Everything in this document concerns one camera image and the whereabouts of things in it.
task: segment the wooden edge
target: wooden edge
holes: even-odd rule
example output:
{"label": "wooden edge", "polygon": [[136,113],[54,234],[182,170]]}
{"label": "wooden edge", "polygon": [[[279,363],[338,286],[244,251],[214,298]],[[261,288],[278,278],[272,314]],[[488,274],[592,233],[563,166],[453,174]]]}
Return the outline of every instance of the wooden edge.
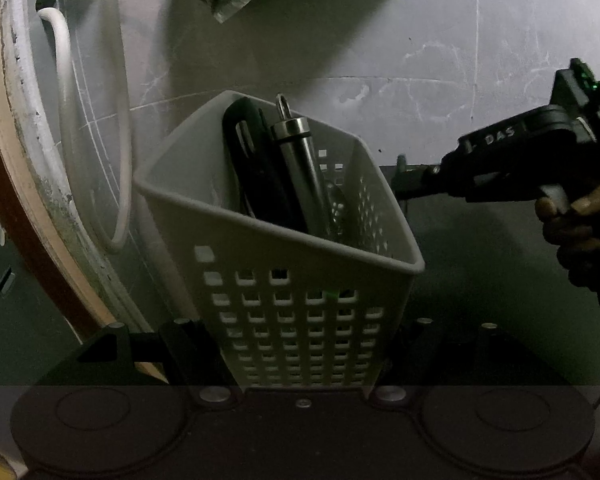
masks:
{"label": "wooden edge", "polygon": [[87,338],[115,320],[71,256],[38,193],[11,112],[1,35],[0,28],[0,224],[60,312]]}

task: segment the metal bolt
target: metal bolt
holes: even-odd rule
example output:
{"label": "metal bolt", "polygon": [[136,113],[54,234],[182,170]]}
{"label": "metal bolt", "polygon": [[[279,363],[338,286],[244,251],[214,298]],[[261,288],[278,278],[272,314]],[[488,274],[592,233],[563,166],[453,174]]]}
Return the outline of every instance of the metal bolt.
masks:
{"label": "metal bolt", "polygon": [[205,402],[227,402],[231,399],[231,390],[224,386],[207,386],[200,390],[200,399]]}
{"label": "metal bolt", "polygon": [[378,386],[376,397],[382,402],[400,402],[407,396],[407,392],[400,386]]}
{"label": "metal bolt", "polygon": [[310,408],[311,399],[298,399],[296,400],[296,408]]}

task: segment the basket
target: basket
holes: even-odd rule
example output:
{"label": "basket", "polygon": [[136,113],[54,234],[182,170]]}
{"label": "basket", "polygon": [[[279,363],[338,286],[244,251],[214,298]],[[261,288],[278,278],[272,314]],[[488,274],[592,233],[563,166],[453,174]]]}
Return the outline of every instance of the basket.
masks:
{"label": "basket", "polygon": [[[241,215],[226,91],[136,172],[167,248],[238,384],[370,385],[424,261],[365,143],[309,118],[320,168],[348,205],[347,245]],[[267,120],[272,103],[254,99]]]}

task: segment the white hose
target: white hose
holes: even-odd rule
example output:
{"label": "white hose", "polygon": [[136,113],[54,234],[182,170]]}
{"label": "white hose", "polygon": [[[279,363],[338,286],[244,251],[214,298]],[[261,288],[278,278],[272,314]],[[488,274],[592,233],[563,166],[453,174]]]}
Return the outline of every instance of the white hose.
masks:
{"label": "white hose", "polygon": [[71,57],[71,37],[66,19],[62,12],[51,7],[40,9],[38,15],[42,20],[48,21],[54,31],[62,153],[75,207],[91,238],[99,242],[107,252],[117,253],[125,245],[131,216],[131,116],[118,0],[102,0],[102,8],[106,36],[113,58],[120,131],[120,199],[118,200],[118,218],[113,237],[109,237],[104,231],[96,211],[93,191],[86,185],[87,173],[83,162],[84,155],[80,153],[78,144],[77,104]]}

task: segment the basket rim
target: basket rim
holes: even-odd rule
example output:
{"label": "basket rim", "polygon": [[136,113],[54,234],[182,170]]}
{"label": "basket rim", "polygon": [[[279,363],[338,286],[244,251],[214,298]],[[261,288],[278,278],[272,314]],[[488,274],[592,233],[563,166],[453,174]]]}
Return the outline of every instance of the basket rim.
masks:
{"label": "basket rim", "polygon": [[[229,96],[236,96],[237,98],[241,97],[249,97],[256,102],[261,102],[263,104],[272,105],[273,103],[268,102],[263,99],[259,99],[247,94],[242,94],[240,92],[226,90],[221,94],[218,94],[214,99],[217,98],[226,98]],[[198,110],[203,110],[205,107],[210,106],[211,101],[207,102],[205,105],[200,107]],[[347,256],[349,258],[353,258],[360,262],[365,262],[368,264],[373,264],[377,267],[382,267],[388,270],[397,271],[403,274],[409,275],[417,275],[424,272],[425,263],[422,257],[422,253],[420,251],[420,247],[413,236],[413,232],[409,227],[406,218],[400,206],[398,205],[391,188],[389,187],[388,182],[386,181],[384,175],[382,174],[379,166],[374,163],[374,171],[376,175],[380,178],[382,183],[382,187],[385,193],[388,193],[391,196],[392,207],[394,209],[394,213],[398,217],[398,222],[400,222],[400,227],[403,229],[408,243],[411,245],[411,251],[413,253],[413,262],[404,262],[402,260],[396,260],[394,258],[389,258],[387,256],[381,256],[380,254],[370,253],[368,251],[363,251],[362,249],[357,249],[354,247],[346,246],[344,244],[339,244],[337,242],[332,242],[330,240],[324,240],[323,238],[318,238],[315,236],[311,236],[306,233],[298,232],[293,229],[288,229],[285,227],[280,227],[275,224],[270,224],[263,220],[259,220],[257,218],[252,218],[250,216],[246,216],[235,211],[231,211],[229,209],[224,209],[221,207],[209,205],[200,200],[196,200],[193,198],[188,198],[186,196],[180,195],[179,193],[164,189],[161,186],[157,186],[152,184],[149,180],[149,175],[151,173],[154,165],[160,160],[160,158],[165,155],[168,150],[180,139],[181,136],[186,134],[186,130],[178,131],[180,127],[188,120],[185,119],[183,123],[177,126],[171,134],[169,134],[158,146],[158,148],[153,152],[151,156],[147,158],[142,164],[134,172],[134,185],[138,188],[138,191],[147,198],[154,198],[158,200],[163,200],[165,202],[170,202],[174,205],[184,206],[187,208],[192,208],[201,212],[205,212],[212,216],[218,216],[223,219],[231,220],[234,222],[238,222],[245,227],[249,227],[255,229],[256,231],[261,232],[262,234],[273,235],[278,238],[286,238],[291,239],[295,242],[299,242],[304,245],[311,246],[313,248],[329,251],[330,253],[338,253],[341,256]],[[315,123],[324,124],[330,128],[334,128],[334,126],[329,126],[319,120],[313,119],[312,121]],[[339,128],[334,128],[340,131],[343,134],[351,136],[359,142],[362,149],[365,150],[366,154],[369,156],[370,160],[373,160],[373,155],[369,150],[366,142],[359,136],[355,136],[348,132],[344,132]]]}

